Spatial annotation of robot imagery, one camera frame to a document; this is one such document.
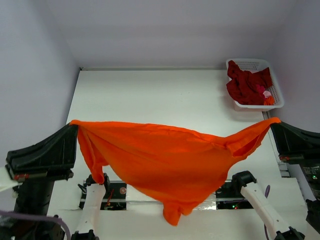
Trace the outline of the orange t shirt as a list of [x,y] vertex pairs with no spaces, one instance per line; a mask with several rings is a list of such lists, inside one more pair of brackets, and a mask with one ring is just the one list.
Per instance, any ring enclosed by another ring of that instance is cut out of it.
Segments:
[[172,226],[219,189],[230,168],[251,155],[278,123],[272,117],[220,137],[152,123],[71,121],[93,179],[102,184],[103,167],[110,166],[126,184],[161,202]]

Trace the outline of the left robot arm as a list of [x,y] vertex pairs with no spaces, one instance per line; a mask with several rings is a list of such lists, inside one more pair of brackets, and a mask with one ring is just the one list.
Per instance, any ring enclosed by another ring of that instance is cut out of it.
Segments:
[[97,240],[95,227],[101,203],[111,191],[107,175],[95,181],[89,176],[78,226],[72,233],[58,216],[48,216],[54,183],[74,176],[77,125],[65,125],[51,136],[29,147],[7,153],[0,170],[1,191],[17,194],[14,210],[0,212],[2,240]]

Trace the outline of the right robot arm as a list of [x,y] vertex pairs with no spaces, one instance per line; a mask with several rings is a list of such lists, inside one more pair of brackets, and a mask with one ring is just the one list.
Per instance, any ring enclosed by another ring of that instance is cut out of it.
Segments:
[[307,232],[303,234],[289,225],[271,206],[266,194],[258,188],[257,180],[249,171],[233,175],[230,190],[243,196],[264,223],[269,240],[318,240],[320,238],[320,134],[303,130],[285,122],[270,126],[281,161],[299,165],[315,197],[307,199]]

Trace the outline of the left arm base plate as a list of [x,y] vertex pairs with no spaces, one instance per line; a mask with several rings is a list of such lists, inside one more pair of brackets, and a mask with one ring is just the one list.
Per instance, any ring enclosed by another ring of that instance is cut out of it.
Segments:
[[110,187],[102,199],[100,210],[121,211],[127,209],[127,184],[122,181],[111,181]]

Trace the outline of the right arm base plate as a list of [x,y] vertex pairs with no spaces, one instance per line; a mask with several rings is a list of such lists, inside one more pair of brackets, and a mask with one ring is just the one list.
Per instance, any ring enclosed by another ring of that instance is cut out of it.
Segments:
[[215,193],[216,208],[218,210],[253,209],[249,201],[233,187],[231,181],[226,181]]

